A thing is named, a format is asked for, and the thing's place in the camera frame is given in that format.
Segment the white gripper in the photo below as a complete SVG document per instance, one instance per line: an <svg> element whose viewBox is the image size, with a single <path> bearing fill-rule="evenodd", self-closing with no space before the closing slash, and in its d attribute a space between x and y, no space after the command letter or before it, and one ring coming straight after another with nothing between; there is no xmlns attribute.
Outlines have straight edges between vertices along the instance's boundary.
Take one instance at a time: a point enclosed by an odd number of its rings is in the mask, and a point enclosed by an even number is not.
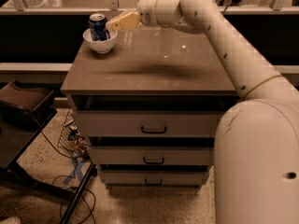
<svg viewBox="0 0 299 224"><path fill-rule="evenodd" d="M146 26L158 26L157 2L158 0L137 0L136 10L138 13L134 10L126 9L117 17L108 21L106 28L110 32L118 32L120 30L136 28L140 22Z"/></svg>

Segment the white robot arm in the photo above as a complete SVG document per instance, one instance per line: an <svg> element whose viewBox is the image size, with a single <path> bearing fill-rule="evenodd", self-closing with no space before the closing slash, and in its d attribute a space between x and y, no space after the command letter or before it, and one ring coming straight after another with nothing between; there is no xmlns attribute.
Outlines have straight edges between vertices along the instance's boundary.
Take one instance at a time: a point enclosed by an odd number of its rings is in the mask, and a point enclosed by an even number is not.
<svg viewBox="0 0 299 224"><path fill-rule="evenodd" d="M203 33L241 101L215 134L217 224L299 224L299 91L228 22L215 0L137 0L107 24Z"/></svg>

